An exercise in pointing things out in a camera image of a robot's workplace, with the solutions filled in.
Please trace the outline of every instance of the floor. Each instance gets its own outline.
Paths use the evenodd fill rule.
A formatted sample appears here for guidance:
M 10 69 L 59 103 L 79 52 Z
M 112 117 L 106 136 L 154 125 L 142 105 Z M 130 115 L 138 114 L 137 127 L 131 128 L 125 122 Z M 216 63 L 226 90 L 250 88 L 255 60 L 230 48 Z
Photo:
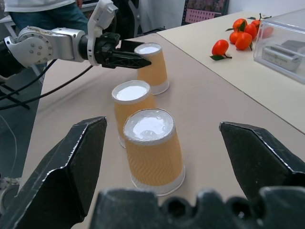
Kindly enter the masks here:
M 36 75 L 32 69 L 27 69 L 18 75 L 12 76 L 6 85 L 13 89 L 18 89 L 28 82 L 32 81 Z M 20 92 L 20 95 L 14 96 L 15 98 L 24 101 L 31 99 L 32 97 L 39 96 L 41 94 L 42 85 L 37 81 L 30 87 Z M 0 101 L 0 106 L 6 106 L 12 104 L 11 101 L 4 99 Z M 28 104 L 30 110 L 23 107 L 15 107 L 7 110 L 0 111 L 0 115 L 6 120 L 11 127 L 17 140 L 17 157 L 16 163 L 13 168 L 15 160 L 15 142 L 14 138 L 3 122 L 0 119 L 0 174 L 1 177 L 10 177 L 12 168 L 12 177 L 17 178 L 22 176 L 22 171 L 27 155 L 35 115 L 38 107 L 38 101 Z

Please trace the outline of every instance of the beige table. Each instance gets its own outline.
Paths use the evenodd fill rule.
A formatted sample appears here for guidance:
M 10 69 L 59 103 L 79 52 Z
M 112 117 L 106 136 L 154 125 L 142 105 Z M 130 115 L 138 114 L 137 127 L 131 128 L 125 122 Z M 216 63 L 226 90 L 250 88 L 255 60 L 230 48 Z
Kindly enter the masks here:
M 221 121 L 264 127 L 305 160 L 305 135 L 161 36 L 153 34 L 138 40 L 157 42 L 164 50 L 170 88 L 155 99 L 158 107 L 166 109 L 175 119 L 186 166 L 186 179 L 172 195 L 184 197 L 192 203 L 202 188 L 217 189 L 224 199 L 243 195 L 218 130 Z M 87 66 L 87 62 L 57 61 L 46 75 L 43 93 L 66 82 Z M 88 228 L 96 195 L 101 189 L 132 187 L 125 150 L 118 142 L 111 91 L 118 84 L 135 78 L 135 70 L 94 67 L 39 103 L 23 183 L 73 124 L 95 116 L 107 116 L 102 165 L 91 210 L 85 221 L 75 225 L 74 229 Z
M 159 34 L 305 133 L 304 84 L 255 62 L 253 52 L 238 51 L 234 45 L 230 45 L 227 52 L 233 56 L 231 60 L 215 62 L 209 57 L 217 40 L 229 41 L 231 32 L 225 30 L 232 27 L 236 19 L 251 16 L 258 17 L 259 14 L 239 12 L 165 30 Z

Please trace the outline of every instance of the person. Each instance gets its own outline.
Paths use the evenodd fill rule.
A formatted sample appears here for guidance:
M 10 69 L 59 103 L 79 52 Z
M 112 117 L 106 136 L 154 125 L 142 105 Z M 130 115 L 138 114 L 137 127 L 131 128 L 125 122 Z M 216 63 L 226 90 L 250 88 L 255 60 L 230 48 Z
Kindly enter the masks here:
M 4 6 L 20 30 L 27 26 L 45 30 L 65 27 L 88 33 L 88 19 L 80 10 L 82 0 L 4 0 Z

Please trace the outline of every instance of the orange patterned cup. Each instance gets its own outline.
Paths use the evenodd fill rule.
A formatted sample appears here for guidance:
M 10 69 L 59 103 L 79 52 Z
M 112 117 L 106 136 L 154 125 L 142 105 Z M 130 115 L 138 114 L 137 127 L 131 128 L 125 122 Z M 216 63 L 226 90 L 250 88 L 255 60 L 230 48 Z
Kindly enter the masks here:
M 146 109 L 130 116 L 124 126 L 132 182 L 157 196 L 177 190 L 185 168 L 173 117 L 165 110 Z
M 146 109 L 155 108 L 154 97 L 148 83 L 139 80 L 124 82 L 112 91 L 114 113 L 119 131 L 119 141 L 125 148 L 123 127 L 129 116 Z
M 165 92 L 170 84 L 167 79 L 162 47 L 156 43 L 146 43 L 136 47 L 134 52 L 152 62 L 151 65 L 138 69 L 138 80 L 149 83 L 152 94 Z

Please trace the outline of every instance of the robotic arm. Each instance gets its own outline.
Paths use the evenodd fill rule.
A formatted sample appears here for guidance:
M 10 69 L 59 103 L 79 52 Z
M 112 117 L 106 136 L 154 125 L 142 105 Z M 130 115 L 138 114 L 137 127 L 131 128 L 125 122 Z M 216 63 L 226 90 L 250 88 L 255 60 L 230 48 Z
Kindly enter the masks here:
M 142 68 L 151 62 L 134 53 L 141 42 L 122 41 L 116 33 L 102 33 L 109 27 L 117 7 L 111 0 L 99 0 L 89 22 L 88 35 L 84 31 L 67 28 L 43 30 L 24 28 L 17 38 L 6 37 L 0 41 L 0 81 L 29 68 L 32 64 L 53 59 L 83 62 L 115 68 Z

